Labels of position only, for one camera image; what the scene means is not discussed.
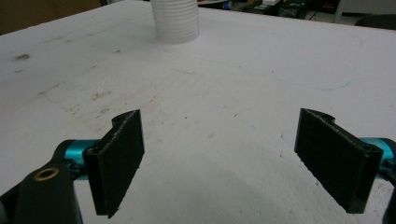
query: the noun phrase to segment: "blue metal bracket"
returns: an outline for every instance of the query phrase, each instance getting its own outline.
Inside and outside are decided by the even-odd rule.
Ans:
[[[74,140],[64,153],[64,163],[69,167],[72,174],[77,177],[77,180],[88,179],[82,152],[95,145],[97,141],[98,139]]]
[[[379,169],[378,169],[379,174],[385,173],[389,169],[393,168],[393,166],[390,165],[395,162],[395,154],[393,150],[396,150],[396,148],[392,150],[392,148],[388,145],[388,143],[384,141],[384,139],[382,138],[363,137],[360,138],[360,140],[364,143],[374,145],[384,150],[384,154],[382,154],[381,162],[379,163]]]

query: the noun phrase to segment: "black rubber pad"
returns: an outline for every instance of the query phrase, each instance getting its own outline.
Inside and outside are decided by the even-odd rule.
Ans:
[[[348,213],[364,212],[382,149],[337,126],[330,115],[301,109],[295,152]]]
[[[124,113],[113,128],[83,153],[97,215],[112,217],[145,153],[140,111]]]

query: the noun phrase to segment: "white plastic cup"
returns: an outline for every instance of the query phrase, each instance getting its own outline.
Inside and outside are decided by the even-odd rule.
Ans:
[[[197,0],[151,0],[157,37],[164,43],[181,44],[199,34]]]

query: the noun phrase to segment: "scratch mark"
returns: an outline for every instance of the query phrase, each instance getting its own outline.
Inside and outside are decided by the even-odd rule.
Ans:
[[[48,43],[50,43],[50,42],[52,42],[52,41],[55,41],[55,40],[59,40],[59,39],[62,39],[62,38],[64,38],[63,36],[56,36],[56,37],[53,37],[53,38],[51,38],[51,39],[48,39],[48,40],[46,40],[46,41],[44,41],[44,42],[42,42],[43,44],[48,44]]]
[[[110,95],[111,91],[102,91],[102,92],[97,92],[96,94],[91,96],[92,101],[96,101],[98,99],[102,99],[106,97],[107,95]]]

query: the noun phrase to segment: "smudge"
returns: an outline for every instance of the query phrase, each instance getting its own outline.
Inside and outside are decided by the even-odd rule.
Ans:
[[[101,110],[100,113],[101,113],[101,114],[105,114],[105,113],[106,113],[107,111],[109,111],[109,110],[110,110],[109,108],[105,108],[105,109]]]
[[[51,91],[51,90],[53,90],[53,89],[59,87],[60,85],[61,85],[61,83],[57,83],[57,84],[55,84],[55,85],[49,87],[48,89],[39,92],[38,94],[45,96],[45,95],[47,95],[47,93],[48,93],[49,91]]]
[[[19,61],[26,61],[28,59],[30,59],[30,55],[29,54],[21,54],[19,56],[15,56],[12,61],[13,62],[19,62]]]

